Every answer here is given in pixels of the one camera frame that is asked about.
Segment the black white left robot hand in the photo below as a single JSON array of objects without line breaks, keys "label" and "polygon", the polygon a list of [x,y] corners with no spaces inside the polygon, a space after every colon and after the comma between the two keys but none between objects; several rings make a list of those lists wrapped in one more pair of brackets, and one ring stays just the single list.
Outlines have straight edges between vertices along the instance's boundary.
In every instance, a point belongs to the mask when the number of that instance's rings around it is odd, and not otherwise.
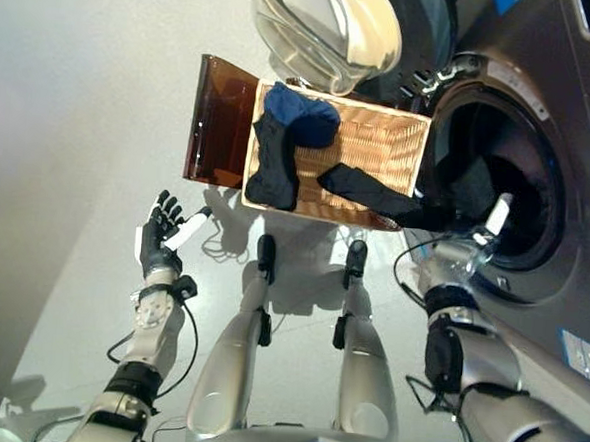
[{"label": "black white left robot hand", "polygon": [[145,223],[136,229],[135,259],[147,279],[157,270],[170,269],[175,274],[183,271],[178,254],[184,245],[212,215],[209,206],[203,206],[190,217],[181,216],[183,207],[168,190],[161,191],[154,200]]}]

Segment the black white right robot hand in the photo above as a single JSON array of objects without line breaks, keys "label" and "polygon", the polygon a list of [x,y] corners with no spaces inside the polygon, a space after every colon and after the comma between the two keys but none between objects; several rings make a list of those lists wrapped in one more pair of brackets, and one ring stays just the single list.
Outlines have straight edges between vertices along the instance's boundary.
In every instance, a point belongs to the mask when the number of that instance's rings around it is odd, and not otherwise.
[{"label": "black white right robot hand", "polygon": [[511,193],[500,194],[486,220],[473,228],[470,245],[474,252],[488,252],[496,246],[509,219],[513,200]]}]

